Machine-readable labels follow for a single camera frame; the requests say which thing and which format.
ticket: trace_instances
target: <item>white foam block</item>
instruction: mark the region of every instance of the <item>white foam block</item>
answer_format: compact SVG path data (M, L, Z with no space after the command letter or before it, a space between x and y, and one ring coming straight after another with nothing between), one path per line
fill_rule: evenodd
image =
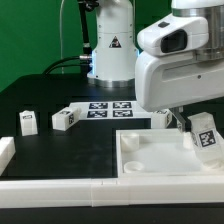
M165 129L172 121L172 113L170 110L160 110L152 113L151 129Z
M36 135L37 121L34 111L24 111L19 114L22 136Z
M79 121L81 109L78 107L65 107L52 116L53 129L66 131Z
M15 154L15 144L13 137L4 137L0 140L0 176Z

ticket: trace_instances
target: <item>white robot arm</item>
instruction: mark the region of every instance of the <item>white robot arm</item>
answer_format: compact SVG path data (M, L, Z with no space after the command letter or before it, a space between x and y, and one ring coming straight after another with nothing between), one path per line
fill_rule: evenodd
M172 14L144 29L136 97L147 111L224 95L224 0L172 1Z

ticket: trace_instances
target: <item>white cube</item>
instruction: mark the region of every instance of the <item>white cube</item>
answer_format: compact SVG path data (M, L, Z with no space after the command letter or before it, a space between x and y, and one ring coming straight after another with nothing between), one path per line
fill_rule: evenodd
M13 137L5 137L0 140L0 176L15 154L15 144Z
M152 113L151 129L165 129L172 121L172 113L169 109Z
M53 129L66 131L79 121L81 109L78 107L65 107L52 116Z
M208 113L200 113L188 117L191 121L191 137L197 157L203 163L211 163L223 160L223 149L216 130L213 116Z
M37 121L34 111L24 111L19 114L22 136L36 135Z

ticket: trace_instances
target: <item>black tabletop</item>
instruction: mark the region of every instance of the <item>black tabletop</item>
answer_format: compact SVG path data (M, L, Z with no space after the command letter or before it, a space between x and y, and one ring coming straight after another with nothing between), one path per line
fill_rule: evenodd
M150 128L149 119L79 121L66 132L51 116L71 102L135 100L134 87L89 85L79 74L24 76L0 94L0 136L15 137L16 155L0 181L117 177L115 132ZM223 99L185 107L187 115L213 113L223 133ZM38 135L21 135L19 113L35 111ZM0 223L224 223L223 204L144 205L107 208L2 209Z

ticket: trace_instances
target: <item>green backdrop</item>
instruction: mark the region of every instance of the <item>green backdrop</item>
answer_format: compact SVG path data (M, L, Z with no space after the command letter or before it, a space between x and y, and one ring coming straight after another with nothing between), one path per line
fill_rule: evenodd
M59 15L62 0L0 1L0 91L17 78L41 74L60 59ZM170 12L171 0L136 0L136 33ZM88 14L92 47L96 45L95 13ZM65 0L64 56L82 53L77 0Z

